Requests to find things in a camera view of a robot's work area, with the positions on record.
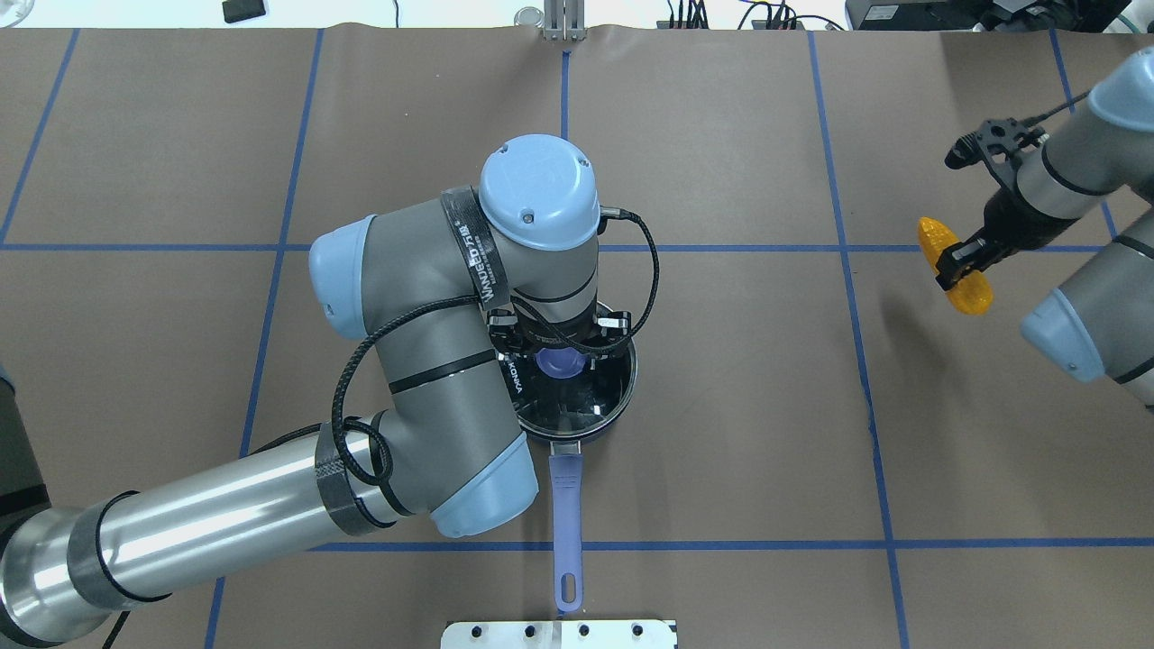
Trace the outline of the black gripper pot arm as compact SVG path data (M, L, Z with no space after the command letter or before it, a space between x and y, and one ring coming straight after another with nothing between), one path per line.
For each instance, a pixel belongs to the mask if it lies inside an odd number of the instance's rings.
M547 322L525 311L516 311L517 324L508 340L508 350L515 355L529 355L541 349L597 348L600 335L595 326L595 311L563 322Z

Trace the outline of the silver robot arm with corn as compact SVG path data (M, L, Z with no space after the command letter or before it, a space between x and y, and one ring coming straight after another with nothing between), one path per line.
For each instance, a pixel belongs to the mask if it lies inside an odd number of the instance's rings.
M964 314L992 306L986 273L1050 248L1114 194L1142 202L1129 222L1104 218L1107 238L1021 320L1021 335L1082 383L1108 379L1151 409L1151 49L1140 49L1079 96L1056 129L1046 114L989 119L947 149L947 167L984 166L996 189L977 229L956 234L917 222L920 251L947 301Z

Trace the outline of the silver robot arm at pot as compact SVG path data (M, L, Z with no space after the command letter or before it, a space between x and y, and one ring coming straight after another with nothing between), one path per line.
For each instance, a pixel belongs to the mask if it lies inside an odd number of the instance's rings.
M57 648L123 612L412 516L486 534L535 500L505 379L530 349L597 346L604 204L589 152L507 140L472 185L321 234L320 311L353 344L306 432L87 507L42 484L3 506L3 647Z

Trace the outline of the black gripper corn arm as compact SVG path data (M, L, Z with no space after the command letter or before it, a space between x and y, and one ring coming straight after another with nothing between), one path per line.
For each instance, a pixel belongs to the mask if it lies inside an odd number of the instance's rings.
M1017 193L998 189L986 201L984 226L969 240L952 243L941 251L935 279L949 292L972 274L1018 251L1042 248L1055 238L1055 218L1028 206Z

